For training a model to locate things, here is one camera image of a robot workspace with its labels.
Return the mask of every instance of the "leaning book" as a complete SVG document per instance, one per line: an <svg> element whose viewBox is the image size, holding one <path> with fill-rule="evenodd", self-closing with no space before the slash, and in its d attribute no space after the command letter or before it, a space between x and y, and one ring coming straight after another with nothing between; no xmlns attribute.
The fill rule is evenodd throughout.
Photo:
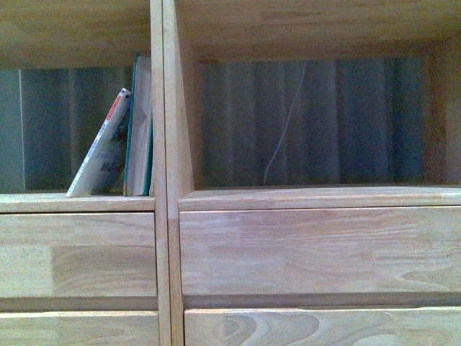
<svg viewBox="0 0 461 346"><path fill-rule="evenodd" d="M125 88L117 95L67 197L106 195L117 181L125 165L130 97L131 92Z"/></svg>

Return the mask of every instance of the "book spine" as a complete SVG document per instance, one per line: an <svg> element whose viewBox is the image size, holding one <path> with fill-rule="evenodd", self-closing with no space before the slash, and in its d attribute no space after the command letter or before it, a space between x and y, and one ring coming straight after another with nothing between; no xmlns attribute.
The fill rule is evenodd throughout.
<svg viewBox="0 0 461 346"><path fill-rule="evenodd" d="M133 64L133 79L131 81L131 100L130 100L130 118L128 120L128 134L127 134L127 154L125 156L125 171L123 174L123 195L128 196L127 192L127 181L128 181L128 162L130 159L130 147L131 147L131 130L133 129L133 105L135 102L135 76L136 76L136 65L138 62L139 53L135 54L135 62Z"/></svg>
<svg viewBox="0 0 461 346"><path fill-rule="evenodd" d="M81 164L81 166L79 168L79 171L77 172L75 178L73 178L72 184L71 184L71 186L69 187L69 189L68 189L68 191L66 193L67 197L72 196L72 192L75 189L75 186L77 185L77 183L78 183L78 181L80 179L80 176L82 175L83 171L85 170L85 167L88 164L88 161L90 160L91 155L94 152L94 149L97 147L97 144L98 144L99 140L104 135L104 132L106 131L106 129L109 127L109 124L111 123L110 120L111 120L112 116L114 115L114 113L118 114L119 112L126 109L126 103L127 103L127 100L125 99L126 94L127 94L127 90L125 88L123 88L120 91L120 93L117 95L117 97L115 98L115 101L112 104L112 106L110 107L109 113L107 113L106 119L102 123L102 126L99 129L99 132L96 135L96 138L94 139L93 144L91 145L90 149L88 150L88 153L86 154L85 159L84 159L84 161L82 162L82 164Z"/></svg>

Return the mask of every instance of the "vertical wooden divider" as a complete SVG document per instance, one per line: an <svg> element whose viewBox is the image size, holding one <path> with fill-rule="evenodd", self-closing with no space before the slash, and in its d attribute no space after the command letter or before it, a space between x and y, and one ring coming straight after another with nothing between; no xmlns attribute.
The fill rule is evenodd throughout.
<svg viewBox="0 0 461 346"><path fill-rule="evenodd" d="M158 326L161 346L171 345L168 221L166 207L164 33L162 0L151 0L151 57L153 100L153 169L156 196L156 263Z"/></svg>
<svg viewBox="0 0 461 346"><path fill-rule="evenodd" d="M197 125L191 123L195 111L194 67L197 65L174 0L163 1L163 16L171 344L181 346L184 344L184 302L178 201L194 191L193 166L200 164L194 154L200 135L190 128Z"/></svg>

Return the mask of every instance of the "shelf board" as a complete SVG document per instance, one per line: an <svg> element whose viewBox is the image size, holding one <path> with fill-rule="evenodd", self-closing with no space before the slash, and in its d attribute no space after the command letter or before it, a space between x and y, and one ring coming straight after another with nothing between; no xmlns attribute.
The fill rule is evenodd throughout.
<svg viewBox="0 0 461 346"><path fill-rule="evenodd" d="M154 208L154 197L94 196L67 198L65 193L0 195L0 213L153 211Z"/></svg>
<svg viewBox="0 0 461 346"><path fill-rule="evenodd" d="M202 60L422 53L461 32L461 1L178 0Z"/></svg>
<svg viewBox="0 0 461 346"><path fill-rule="evenodd" d="M180 211L461 205L461 187L307 187L194 191Z"/></svg>
<svg viewBox="0 0 461 346"><path fill-rule="evenodd" d="M0 69L131 66L151 51L149 0L11 0L0 18Z"/></svg>

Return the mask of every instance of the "wooden shelf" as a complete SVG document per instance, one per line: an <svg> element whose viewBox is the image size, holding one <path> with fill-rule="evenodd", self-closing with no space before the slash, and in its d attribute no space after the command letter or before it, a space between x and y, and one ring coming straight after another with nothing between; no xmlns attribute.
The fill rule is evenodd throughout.
<svg viewBox="0 0 461 346"><path fill-rule="evenodd" d="M72 213L153 211L153 197L94 196L67 198L65 193L0 195L0 213Z"/></svg>
<svg viewBox="0 0 461 346"><path fill-rule="evenodd" d="M419 54L461 32L459 1L178 0L202 60Z"/></svg>
<svg viewBox="0 0 461 346"><path fill-rule="evenodd" d="M154 311L0 314L3 345L158 346Z"/></svg>
<svg viewBox="0 0 461 346"><path fill-rule="evenodd" d="M461 187L308 187L194 191L180 211L459 205Z"/></svg>
<svg viewBox="0 0 461 346"><path fill-rule="evenodd" d="M150 54L149 0L5 2L0 69L131 66Z"/></svg>

